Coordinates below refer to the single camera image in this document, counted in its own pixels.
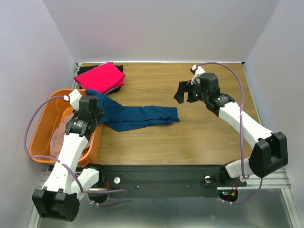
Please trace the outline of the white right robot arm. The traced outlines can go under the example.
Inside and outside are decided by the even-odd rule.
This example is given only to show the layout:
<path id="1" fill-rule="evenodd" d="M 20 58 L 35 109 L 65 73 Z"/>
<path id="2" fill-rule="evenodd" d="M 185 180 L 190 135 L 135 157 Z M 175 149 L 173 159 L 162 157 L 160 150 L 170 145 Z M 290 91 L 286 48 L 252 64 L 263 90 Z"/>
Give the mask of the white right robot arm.
<path id="1" fill-rule="evenodd" d="M 252 148 L 250 157 L 224 166 L 218 177 L 221 184 L 230 185 L 241 176 L 264 178 L 288 164 L 287 137 L 263 127 L 242 111 L 230 95 L 221 93 L 214 73 L 200 73 L 192 80 L 180 81 L 174 99 L 182 104 L 185 93 L 189 103 L 204 102 L 208 110 L 232 126 Z"/>

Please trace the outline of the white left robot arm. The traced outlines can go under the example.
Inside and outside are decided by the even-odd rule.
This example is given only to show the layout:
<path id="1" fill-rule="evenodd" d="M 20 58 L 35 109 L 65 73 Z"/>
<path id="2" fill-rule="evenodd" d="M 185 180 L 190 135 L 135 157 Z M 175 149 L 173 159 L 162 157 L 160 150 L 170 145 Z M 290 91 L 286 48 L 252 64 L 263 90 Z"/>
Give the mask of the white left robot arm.
<path id="1" fill-rule="evenodd" d="M 40 217 L 72 222 L 85 192 L 92 185 L 103 186 L 106 176 L 95 169 L 85 169 L 82 172 L 85 180 L 81 183 L 75 175 L 80 156 L 103 116 L 97 97 L 69 95 L 67 99 L 74 108 L 73 118 L 66 124 L 61 151 L 53 159 L 54 168 L 42 189 L 34 190 L 32 200 Z"/>

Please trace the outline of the blue t shirt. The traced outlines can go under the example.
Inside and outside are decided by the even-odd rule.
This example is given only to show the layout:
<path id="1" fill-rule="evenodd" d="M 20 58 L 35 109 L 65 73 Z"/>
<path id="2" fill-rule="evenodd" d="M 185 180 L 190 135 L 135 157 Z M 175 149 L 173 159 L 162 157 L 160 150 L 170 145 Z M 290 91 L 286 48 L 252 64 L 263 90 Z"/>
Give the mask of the blue t shirt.
<path id="1" fill-rule="evenodd" d="M 95 90 L 87 89 L 85 93 L 97 97 L 97 106 L 104 114 L 98 123 L 105 123 L 117 132 L 170 125 L 180 121 L 176 107 L 124 106 Z"/>

